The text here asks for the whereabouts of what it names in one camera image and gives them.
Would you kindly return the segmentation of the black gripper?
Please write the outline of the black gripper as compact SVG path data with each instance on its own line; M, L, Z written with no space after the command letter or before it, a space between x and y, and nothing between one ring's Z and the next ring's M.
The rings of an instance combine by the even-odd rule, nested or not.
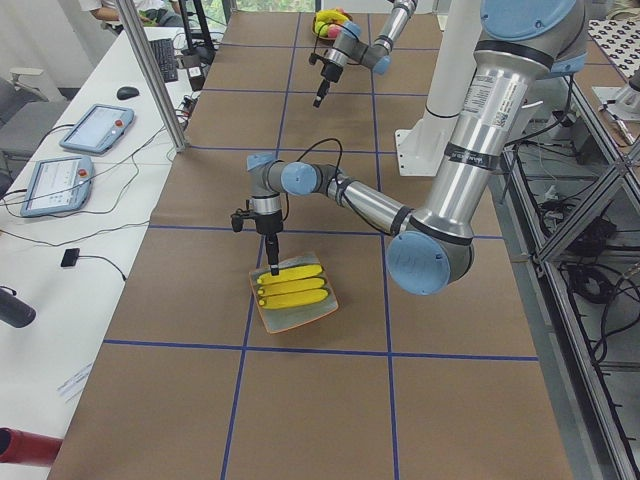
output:
M278 276L279 242L276 234L282 231L282 213L257 214L255 217L256 230L264 239L268 265L272 276Z
M313 106L319 108L330 89L330 83L337 83L342 75L342 66L333 61L323 59L324 66L321 70L321 76L324 78L316 92Z

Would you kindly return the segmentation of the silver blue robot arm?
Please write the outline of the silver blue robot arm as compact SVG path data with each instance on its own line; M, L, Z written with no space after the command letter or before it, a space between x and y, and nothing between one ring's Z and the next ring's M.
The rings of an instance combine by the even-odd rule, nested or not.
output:
M322 81L317 90L313 106L319 108L332 83L337 83L344 67L353 63L361 65L373 73L384 74L390 63L390 54L409 19L416 11L417 1L392 1L393 8L380 33L371 44L360 40L361 28L342 8L318 11L313 20L312 30L317 40L330 40L331 45L324 53L313 51L309 63L323 64Z
M263 237L278 274L284 194L321 193L392 240L387 266L405 291L431 295L470 269L471 220L507 145L519 108L538 80L566 76L585 62L588 14L582 1L484 1L475 70L425 203L411 209L345 175L337 166L285 163L272 153L247 159L251 196L231 217Z

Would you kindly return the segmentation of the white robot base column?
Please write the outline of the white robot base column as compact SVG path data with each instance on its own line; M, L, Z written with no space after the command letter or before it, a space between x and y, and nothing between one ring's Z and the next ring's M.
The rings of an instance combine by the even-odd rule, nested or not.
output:
M395 132L402 176L433 177L438 171L476 69L480 5L479 0L451 2L424 114L412 129Z

